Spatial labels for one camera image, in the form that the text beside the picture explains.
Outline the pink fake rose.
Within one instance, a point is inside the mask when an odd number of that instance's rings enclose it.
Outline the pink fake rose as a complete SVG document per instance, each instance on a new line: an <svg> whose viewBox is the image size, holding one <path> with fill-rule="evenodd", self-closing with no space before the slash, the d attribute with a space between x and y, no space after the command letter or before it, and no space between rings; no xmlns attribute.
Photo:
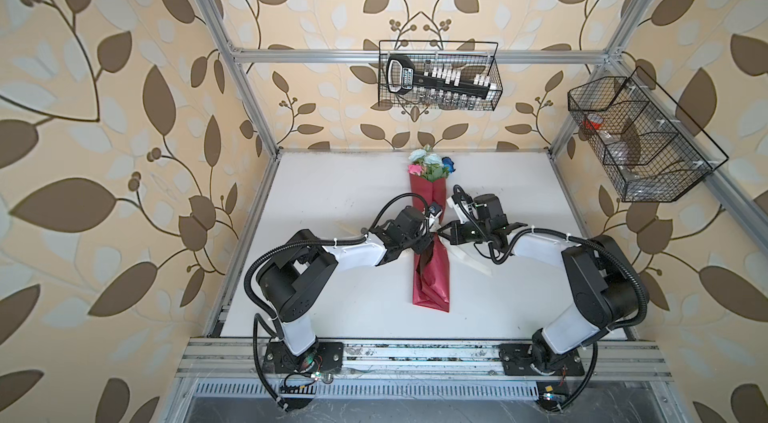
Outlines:
<svg viewBox="0 0 768 423"><path fill-rule="evenodd" d="M425 172L425 169L422 165L411 164L408 166L408 173L410 175L422 177L424 175L424 172Z"/></svg>

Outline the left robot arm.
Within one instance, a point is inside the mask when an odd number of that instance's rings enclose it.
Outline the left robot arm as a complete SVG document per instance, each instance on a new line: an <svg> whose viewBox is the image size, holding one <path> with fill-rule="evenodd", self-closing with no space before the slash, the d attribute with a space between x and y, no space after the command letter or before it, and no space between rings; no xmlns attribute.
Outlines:
<svg viewBox="0 0 768 423"><path fill-rule="evenodd" d="M383 224L375 220L352 239L321 239L302 229L248 267L244 292L259 308L253 323L254 366L281 410L299 409L290 395L303 393L342 368L344 345L320 342L310 316L331 276L388 264L406 250L426 250L432 242L430 228L441 213L435 203L424 210L407 206L396 218Z"/></svg>

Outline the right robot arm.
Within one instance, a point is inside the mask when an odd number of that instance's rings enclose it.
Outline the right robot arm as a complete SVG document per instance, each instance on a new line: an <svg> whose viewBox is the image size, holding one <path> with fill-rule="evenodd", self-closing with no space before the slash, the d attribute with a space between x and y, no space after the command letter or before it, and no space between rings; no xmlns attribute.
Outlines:
<svg viewBox="0 0 768 423"><path fill-rule="evenodd" d="M457 220L439 236L454 246L484 244L485 258L502 265L513 257L551 264L567 277L572 303L555 320L538 329L528 346L502 344L499 358L507 376L557 376L570 371L581 377L574 388L563 381L556 389L539 387L538 406L562 413L583 393L595 374L600 340L614 330L642 323L649 294L614 239L585 239L557 230L510 223L493 194L470 197L454 186L448 204Z"/></svg>

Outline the dark red wrapping paper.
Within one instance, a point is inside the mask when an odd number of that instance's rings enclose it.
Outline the dark red wrapping paper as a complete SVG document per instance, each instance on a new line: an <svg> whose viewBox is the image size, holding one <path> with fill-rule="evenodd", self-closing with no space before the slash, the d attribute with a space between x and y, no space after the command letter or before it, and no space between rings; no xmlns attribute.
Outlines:
<svg viewBox="0 0 768 423"><path fill-rule="evenodd" d="M411 190L428 204L446 208L446 179L430 182L410 175ZM438 236L422 253L414 256L412 303L415 306L448 313L450 311L450 261L447 250Z"/></svg>

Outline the light blue fake rose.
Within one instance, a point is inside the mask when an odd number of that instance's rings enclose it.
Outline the light blue fake rose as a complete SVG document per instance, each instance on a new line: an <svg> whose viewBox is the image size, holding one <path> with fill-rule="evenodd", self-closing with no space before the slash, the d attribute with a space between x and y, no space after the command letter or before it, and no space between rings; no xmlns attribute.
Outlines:
<svg viewBox="0 0 768 423"><path fill-rule="evenodd" d="M447 173L442 164L443 157L432 151L429 147L414 150L408 157L408 166L411 164L422 165L425 169L424 175L419 177L429 182L435 182L447 178Z"/></svg>

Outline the cream ribbon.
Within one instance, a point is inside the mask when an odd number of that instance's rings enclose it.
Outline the cream ribbon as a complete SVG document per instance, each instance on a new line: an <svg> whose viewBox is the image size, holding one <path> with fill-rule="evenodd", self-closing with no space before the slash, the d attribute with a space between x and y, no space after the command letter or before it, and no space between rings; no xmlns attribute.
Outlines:
<svg viewBox="0 0 768 423"><path fill-rule="evenodd" d="M461 265L464 265L465 267L470 268L486 276L493 275L493 271L489 266L475 259L472 255L470 255L467 251L465 251L461 246L449 245L447 247L447 251L451 255L452 262L456 262Z"/></svg>

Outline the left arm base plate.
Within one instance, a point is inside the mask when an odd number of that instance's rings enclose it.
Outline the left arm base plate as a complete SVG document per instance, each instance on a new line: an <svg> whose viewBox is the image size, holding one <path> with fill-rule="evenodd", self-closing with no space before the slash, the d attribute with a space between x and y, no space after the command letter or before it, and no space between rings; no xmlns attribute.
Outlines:
<svg viewBox="0 0 768 423"><path fill-rule="evenodd" d="M339 341L316 341L303 353L294 355L284 342L270 342L265 364L268 372L276 374L338 373L343 366L344 349Z"/></svg>

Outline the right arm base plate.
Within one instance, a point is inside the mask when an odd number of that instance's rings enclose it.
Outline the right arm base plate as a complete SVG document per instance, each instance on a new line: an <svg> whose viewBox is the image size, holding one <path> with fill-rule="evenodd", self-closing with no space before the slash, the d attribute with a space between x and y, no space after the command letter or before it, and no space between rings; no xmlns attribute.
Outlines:
<svg viewBox="0 0 768 423"><path fill-rule="evenodd" d="M506 376L584 376L576 349L553 353L546 344L505 343L499 346L499 360Z"/></svg>

